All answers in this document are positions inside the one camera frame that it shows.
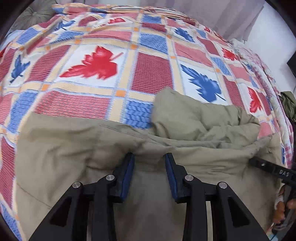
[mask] bed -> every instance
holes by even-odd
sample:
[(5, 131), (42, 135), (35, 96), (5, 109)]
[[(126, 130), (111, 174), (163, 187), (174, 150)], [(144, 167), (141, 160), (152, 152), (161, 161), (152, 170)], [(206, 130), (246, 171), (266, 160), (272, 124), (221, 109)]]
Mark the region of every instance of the bed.
[(56, 15), (28, 28), (0, 54), (0, 206), (19, 240), (14, 159), (32, 112), (150, 127), (165, 87), (204, 103), (236, 105), (260, 122), (258, 138), (280, 136), (290, 167), (293, 131), (275, 79), (235, 39), (171, 9), (55, 4)]

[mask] white curtain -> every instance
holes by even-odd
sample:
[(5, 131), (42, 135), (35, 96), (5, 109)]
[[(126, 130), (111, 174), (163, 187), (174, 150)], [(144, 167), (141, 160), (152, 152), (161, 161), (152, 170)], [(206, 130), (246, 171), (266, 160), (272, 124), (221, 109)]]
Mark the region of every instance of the white curtain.
[(81, 2), (167, 7), (176, 9), (217, 31), (225, 39), (247, 40), (263, 9), (264, 0), (57, 0), (59, 4)]

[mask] green cloth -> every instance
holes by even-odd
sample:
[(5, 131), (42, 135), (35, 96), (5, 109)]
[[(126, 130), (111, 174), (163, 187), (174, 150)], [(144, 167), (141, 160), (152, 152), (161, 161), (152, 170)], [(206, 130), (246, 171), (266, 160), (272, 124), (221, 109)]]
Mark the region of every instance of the green cloth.
[(227, 182), (262, 227), (271, 224), (277, 180), (248, 166), (248, 159), (257, 155), (280, 164), (277, 134), (257, 140), (259, 122), (241, 108), (204, 104), (169, 88), (157, 94), (151, 121), (151, 129), (141, 130), (31, 113), (15, 158), (18, 216), (26, 237), (73, 182), (96, 182), (128, 152), (136, 164), (127, 200), (115, 205), (118, 240), (182, 240), (186, 205), (171, 197), (163, 160), (168, 152), (201, 181)]
[(296, 122), (296, 99), (293, 93), (291, 91), (281, 92), (279, 98), (284, 107), (287, 117)]

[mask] gray pillow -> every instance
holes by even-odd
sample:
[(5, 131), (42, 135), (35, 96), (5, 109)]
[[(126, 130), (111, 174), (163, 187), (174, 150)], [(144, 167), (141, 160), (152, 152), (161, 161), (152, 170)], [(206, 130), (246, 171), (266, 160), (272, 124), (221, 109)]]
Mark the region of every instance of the gray pillow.
[(16, 19), (10, 28), (10, 32), (20, 29), (26, 30), (29, 27), (47, 22), (54, 14), (52, 4), (55, 0), (35, 0), (22, 14)]

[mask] patterned bedspread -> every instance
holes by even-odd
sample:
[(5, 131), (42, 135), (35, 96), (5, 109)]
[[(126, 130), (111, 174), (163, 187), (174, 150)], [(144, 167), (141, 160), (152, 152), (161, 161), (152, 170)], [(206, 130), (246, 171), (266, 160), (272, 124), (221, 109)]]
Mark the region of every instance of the patterned bedspread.
[(234, 48), (170, 9), (83, 4), (54, 9), (57, 15), (23, 32), (0, 59), (0, 206), (19, 240), (25, 237), (14, 198), (14, 158), (31, 112), (148, 128), (155, 94), (169, 86), (253, 114), (261, 125), (258, 138), (277, 132), (283, 165), (291, 162), (290, 125), (267, 67), (252, 64), (254, 53), (244, 55), (242, 46)]

